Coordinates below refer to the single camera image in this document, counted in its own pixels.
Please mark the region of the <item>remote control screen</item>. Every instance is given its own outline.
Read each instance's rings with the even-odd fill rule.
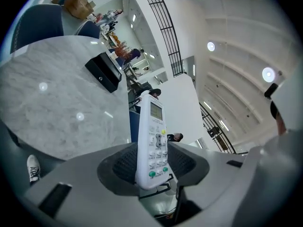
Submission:
[[[153,103],[151,103],[151,116],[162,120],[162,109]]]

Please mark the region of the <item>white sneaker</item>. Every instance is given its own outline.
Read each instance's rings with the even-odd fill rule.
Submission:
[[[35,182],[40,179],[40,164],[34,155],[30,155],[27,158],[27,170],[30,182]]]

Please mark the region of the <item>marble tabletop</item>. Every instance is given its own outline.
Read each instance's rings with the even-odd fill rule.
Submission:
[[[109,53],[98,39],[71,35],[11,54],[0,67],[3,122],[26,144],[65,160],[131,142],[124,73],[109,93],[85,68],[102,52]]]

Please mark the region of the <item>railing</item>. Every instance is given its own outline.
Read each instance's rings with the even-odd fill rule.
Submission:
[[[165,41],[166,49],[169,55],[171,69],[174,76],[183,73],[182,59],[176,31],[172,23],[169,11],[164,0],[148,0],[149,5],[157,19],[162,36]]]
[[[200,104],[201,114],[204,122],[204,127],[206,127],[209,136],[218,146],[221,152],[236,154],[235,149],[233,148],[231,142],[214,120],[214,118],[208,113],[208,111]]]

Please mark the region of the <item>white remote control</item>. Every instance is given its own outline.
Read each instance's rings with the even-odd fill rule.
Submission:
[[[167,135],[163,105],[151,95],[141,101],[137,184],[145,190],[165,183],[169,178]]]

